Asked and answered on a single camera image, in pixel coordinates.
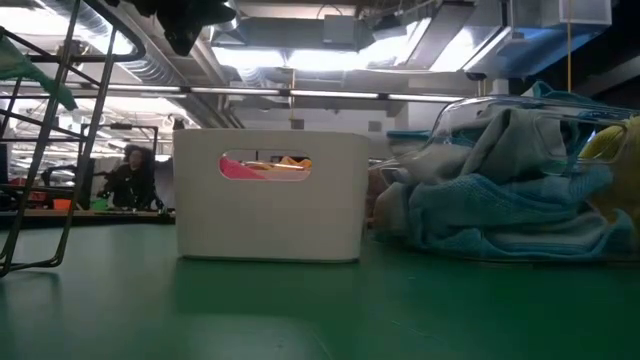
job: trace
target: green table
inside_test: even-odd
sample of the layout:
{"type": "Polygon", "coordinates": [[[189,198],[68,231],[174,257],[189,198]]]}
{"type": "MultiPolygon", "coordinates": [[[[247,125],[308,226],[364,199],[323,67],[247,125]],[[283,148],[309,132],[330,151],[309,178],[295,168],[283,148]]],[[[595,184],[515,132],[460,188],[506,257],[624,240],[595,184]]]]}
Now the green table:
{"type": "MultiPolygon", "coordinates": [[[[52,254],[58,234],[26,230],[17,260],[52,254]]],[[[0,280],[3,360],[637,360],[639,325],[632,268],[487,265],[372,242],[356,264],[180,260],[160,225],[72,229],[60,268],[0,280]]]]}

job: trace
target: metal rack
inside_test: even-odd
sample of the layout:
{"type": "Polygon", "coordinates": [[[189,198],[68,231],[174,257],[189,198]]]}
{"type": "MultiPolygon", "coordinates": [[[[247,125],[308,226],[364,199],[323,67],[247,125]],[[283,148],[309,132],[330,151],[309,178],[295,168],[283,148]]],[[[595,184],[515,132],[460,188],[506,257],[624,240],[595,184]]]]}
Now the metal rack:
{"type": "Polygon", "coordinates": [[[84,180],[84,173],[86,171],[87,164],[89,162],[89,157],[93,149],[93,144],[96,138],[96,133],[98,131],[100,116],[102,115],[102,109],[104,107],[105,97],[107,94],[107,87],[108,87],[109,80],[111,78],[113,65],[114,63],[117,63],[117,62],[138,60],[143,56],[145,56],[145,53],[146,53],[142,40],[97,0],[75,0],[74,1],[73,10],[71,12],[71,18],[69,21],[69,27],[67,29],[67,34],[64,40],[62,55],[60,56],[49,54],[47,51],[22,39],[18,35],[13,34],[0,26],[0,37],[2,36],[6,36],[12,41],[20,45],[23,45],[29,48],[31,51],[35,52],[36,55],[29,56],[29,59],[32,62],[57,63],[59,64],[59,66],[58,66],[58,70],[55,77],[55,90],[53,91],[52,94],[48,96],[47,108],[45,110],[45,114],[42,121],[38,121],[32,118],[29,118],[27,116],[23,116],[23,115],[12,112],[16,99],[40,98],[37,96],[30,97],[29,95],[19,95],[20,85],[22,83],[21,78],[18,78],[17,81],[15,82],[13,93],[10,97],[10,101],[7,109],[6,110],[0,109],[0,115],[4,115],[2,124],[0,125],[0,142],[3,142],[3,143],[35,142],[36,143],[36,147],[33,153],[33,160],[29,167],[27,180],[24,186],[0,185],[0,190],[8,190],[8,191],[15,191],[15,192],[21,193],[18,201],[18,211],[15,216],[13,226],[11,227],[11,230],[9,231],[4,247],[0,252],[0,278],[4,277],[11,271],[34,268],[34,267],[50,268],[50,267],[56,267],[62,263],[64,254],[65,254],[66,245],[67,245],[67,238],[69,236],[69,229],[71,227],[71,222],[73,219],[73,213],[76,207],[76,203],[78,202],[78,197],[82,188],[82,182],[84,180]],[[111,31],[111,37],[109,40],[109,50],[107,51],[106,55],[71,55],[73,32],[76,25],[76,21],[78,19],[80,5],[83,1],[87,5],[92,7],[105,20],[107,20],[109,23],[113,25],[113,29],[111,31]],[[134,52],[126,55],[118,55],[113,53],[113,46],[116,39],[116,34],[118,32],[122,33],[133,44],[135,48],[134,52]],[[100,81],[95,80],[92,77],[83,73],[82,71],[74,68],[71,65],[72,63],[104,63],[102,78],[100,79],[100,81]],[[89,132],[86,136],[84,135],[84,132],[82,134],[78,134],[73,131],[69,131],[66,129],[59,128],[57,126],[53,126],[53,120],[56,116],[56,111],[58,109],[58,101],[56,100],[56,95],[60,89],[60,86],[66,82],[67,74],[69,73],[69,71],[80,76],[81,78],[86,80],[89,84],[91,84],[94,88],[98,90],[97,94],[90,96],[91,98],[96,99],[95,100],[96,105],[93,110],[93,114],[91,116],[91,122],[88,126],[89,132]],[[38,137],[28,138],[28,139],[27,138],[17,138],[17,139],[2,138],[1,136],[4,135],[4,131],[7,128],[10,118],[14,118],[20,121],[24,121],[24,122],[28,122],[28,123],[40,126],[40,132],[38,134],[38,137]],[[44,187],[44,188],[34,187],[35,178],[38,172],[38,168],[40,167],[40,163],[42,162],[42,157],[44,155],[45,147],[47,146],[47,143],[52,142],[52,139],[49,138],[51,131],[55,131],[55,132],[62,133],[72,137],[72,139],[64,139],[65,141],[77,141],[85,144],[83,151],[81,151],[78,157],[78,172],[76,174],[76,184],[72,191],[71,190],[63,191],[60,189],[49,188],[49,187],[44,187]],[[22,220],[25,216],[29,194],[31,194],[32,191],[56,193],[56,194],[60,194],[61,192],[63,192],[66,196],[69,196],[71,198],[71,206],[69,208],[69,211],[67,212],[65,225],[64,225],[62,235],[60,237],[60,241],[58,243],[58,247],[56,249],[55,254],[50,259],[46,259],[42,261],[37,261],[32,263],[14,263],[13,256],[14,256],[16,245],[18,242],[18,235],[20,234],[22,220]]]}

